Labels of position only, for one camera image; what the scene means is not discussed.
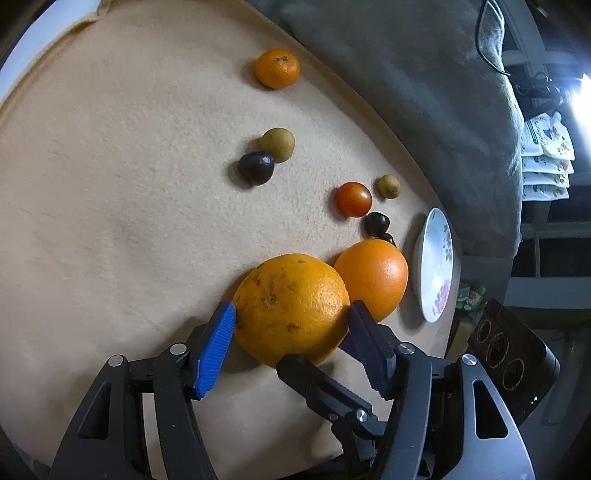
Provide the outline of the small mandarin orange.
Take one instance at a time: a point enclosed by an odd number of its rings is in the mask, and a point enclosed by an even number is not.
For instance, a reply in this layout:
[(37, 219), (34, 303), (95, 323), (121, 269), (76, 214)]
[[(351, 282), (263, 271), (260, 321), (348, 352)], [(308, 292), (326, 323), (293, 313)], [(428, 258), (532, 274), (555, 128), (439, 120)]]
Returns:
[(290, 51), (270, 49), (253, 63), (253, 73), (263, 86), (280, 90), (297, 82), (301, 76), (301, 62)]

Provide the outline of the red cherry tomato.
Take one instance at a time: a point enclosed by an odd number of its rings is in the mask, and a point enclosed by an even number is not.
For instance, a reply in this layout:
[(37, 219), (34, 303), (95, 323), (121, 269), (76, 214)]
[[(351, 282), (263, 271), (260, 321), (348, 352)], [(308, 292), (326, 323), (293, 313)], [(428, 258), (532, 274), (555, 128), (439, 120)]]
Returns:
[(337, 189), (335, 203), (342, 215), (360, 218), (370, 212), (373, 197), (370, 190), (359, 182), (346, 182)]

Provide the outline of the tan fleece mat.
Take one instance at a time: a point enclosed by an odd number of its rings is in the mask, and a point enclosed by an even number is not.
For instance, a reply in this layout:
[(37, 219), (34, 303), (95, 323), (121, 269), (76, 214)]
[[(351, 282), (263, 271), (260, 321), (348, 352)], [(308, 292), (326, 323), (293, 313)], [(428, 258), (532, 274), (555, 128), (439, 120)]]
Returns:
[[(253, 73), (270, 49), (290, 87)], [(249, 185), (238, 160), (271, 128), (294, 154)], [(1, 424), (51, 463), (114, 354), (185, 338), (264, 260), (331, 262), (363, 235), (332, 193), (403, 184), (380, 209), (410, 253), (440, 201), (377, 113), (240, 1), (115, 1), (62, 37), (1, 107)]]

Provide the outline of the green snack bag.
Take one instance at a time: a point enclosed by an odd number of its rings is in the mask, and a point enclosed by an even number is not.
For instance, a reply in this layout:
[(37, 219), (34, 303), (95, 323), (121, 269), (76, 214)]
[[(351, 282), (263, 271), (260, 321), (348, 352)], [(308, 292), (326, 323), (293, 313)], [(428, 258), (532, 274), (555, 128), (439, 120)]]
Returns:
[(461, 281), (456, 302), (456, 309), (475, 312), (486, 304), (487, 289), (479, 282)]

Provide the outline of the grey plush cushion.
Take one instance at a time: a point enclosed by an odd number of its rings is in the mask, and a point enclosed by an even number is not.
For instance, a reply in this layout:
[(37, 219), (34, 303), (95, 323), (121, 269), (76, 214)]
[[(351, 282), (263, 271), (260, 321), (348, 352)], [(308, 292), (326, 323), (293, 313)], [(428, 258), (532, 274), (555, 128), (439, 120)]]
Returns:
[(470, 256), (520, 242), (524, 120), (494, 1), (259, 1), (383, 118), (439, 196)]

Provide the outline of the white floral plate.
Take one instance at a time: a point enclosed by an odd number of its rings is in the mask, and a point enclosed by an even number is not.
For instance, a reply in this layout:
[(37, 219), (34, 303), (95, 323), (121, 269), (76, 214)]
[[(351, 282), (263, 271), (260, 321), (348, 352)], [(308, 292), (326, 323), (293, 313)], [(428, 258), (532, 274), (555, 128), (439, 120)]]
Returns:
[(448, 303), (454, 273), (454, 246), (445, 213), (433, 208), (415, 241), (413, 288), (427, 323), (439, 321)]

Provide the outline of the large smooth orange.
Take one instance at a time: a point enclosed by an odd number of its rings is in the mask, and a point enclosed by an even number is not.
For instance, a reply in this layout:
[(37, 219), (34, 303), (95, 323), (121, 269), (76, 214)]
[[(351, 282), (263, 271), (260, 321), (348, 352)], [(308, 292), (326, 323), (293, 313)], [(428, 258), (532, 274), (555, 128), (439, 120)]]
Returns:
[(353, 302), (361, 300), (376, 322), (384, 321), (402, 302), (409, 282), (409, 267), (402, 252), (382, 239), (354, 244), (335, 260)]

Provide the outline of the large speckled orange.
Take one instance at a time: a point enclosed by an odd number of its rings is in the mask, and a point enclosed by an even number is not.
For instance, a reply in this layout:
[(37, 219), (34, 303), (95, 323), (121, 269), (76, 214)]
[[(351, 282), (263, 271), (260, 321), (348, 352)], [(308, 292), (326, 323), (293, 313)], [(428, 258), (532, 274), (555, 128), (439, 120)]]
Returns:
[(285, 355), (325, 361), (348, 333), (349, 293), (329, 264), (286, 254), (259, 264), (233, 295), (235, 340), (271, 368)]

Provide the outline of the dark purple grape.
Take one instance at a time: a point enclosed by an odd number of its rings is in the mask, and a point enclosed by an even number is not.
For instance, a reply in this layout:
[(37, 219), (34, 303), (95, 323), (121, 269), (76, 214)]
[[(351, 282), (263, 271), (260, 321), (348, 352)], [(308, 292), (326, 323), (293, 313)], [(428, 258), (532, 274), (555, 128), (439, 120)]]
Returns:
[(273, 156), (264, 151), (246, 153), (238, 160), (238, 172), (252, 186), (260, 186), (270, 181), (275, 166)]
[(370, 212), (363, 218), (363, 227), (370, 237), (379, 238), (388, 232), (391, 221), (381, 212)]

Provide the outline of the white refill pouch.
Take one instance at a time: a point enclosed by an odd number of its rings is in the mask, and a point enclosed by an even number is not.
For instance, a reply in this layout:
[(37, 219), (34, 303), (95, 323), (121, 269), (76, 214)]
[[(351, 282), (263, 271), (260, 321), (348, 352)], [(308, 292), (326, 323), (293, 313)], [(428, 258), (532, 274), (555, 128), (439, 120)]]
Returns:
[(554, 185), (525, 185), (523, 187), (523, 202), (551, 202), (569, 198), (567, 188)]
[(572, 162), (545, 155), (540, 156), (522, 156), (522, 169), (524, 173), (544, 173), (544, 174), (566, 174), (574, 173)]
[(524, 186), (553, 186), (569, 188), (569, 176), (564, 173), (524, 172)]
[(521, 138), (521, 155), (547, 156), (559, 160), (574, 161), (575, 152), (568, 129), (562, 124), (562, 116), (540, 114), (526, 120)]

